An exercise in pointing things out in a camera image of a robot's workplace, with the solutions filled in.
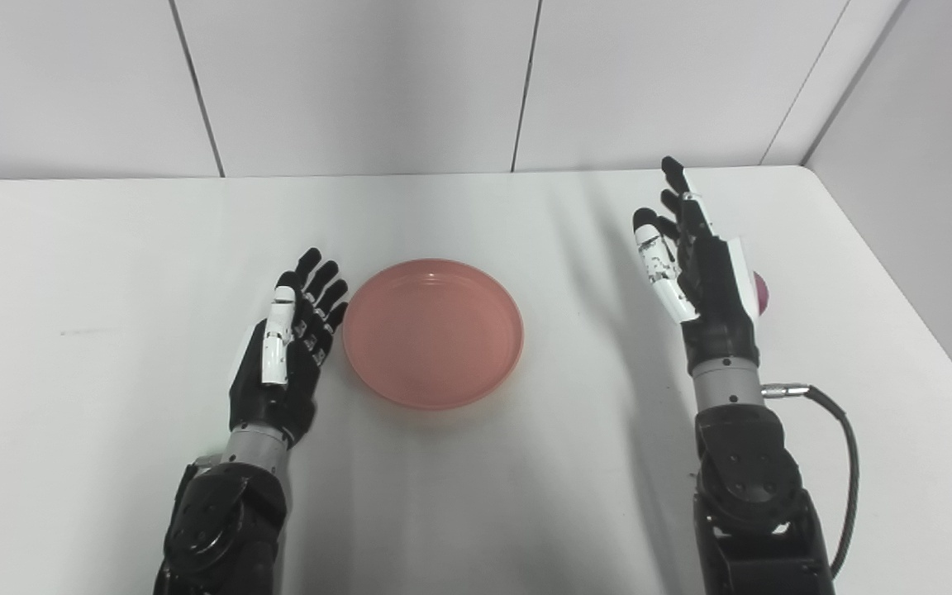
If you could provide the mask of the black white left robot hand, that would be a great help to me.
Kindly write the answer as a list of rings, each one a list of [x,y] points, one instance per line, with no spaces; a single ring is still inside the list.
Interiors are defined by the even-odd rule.
[[[268,315],[257,321],[228,391],[231,429],[268,426],[294,447],[310,430],[314,392],[346,317],[348,283],[339,264],[312,247],[277,279]]]

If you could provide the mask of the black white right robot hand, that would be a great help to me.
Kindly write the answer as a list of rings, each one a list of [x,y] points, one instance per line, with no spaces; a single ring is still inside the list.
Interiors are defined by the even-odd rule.
[[[683,329],[688,372],[715,360],[758,363],[759,295],[743,244],[716,233],[680,162],[664,157],[661,170],[660,200],[672,216],[638,208],[632,233],[654,295]]]

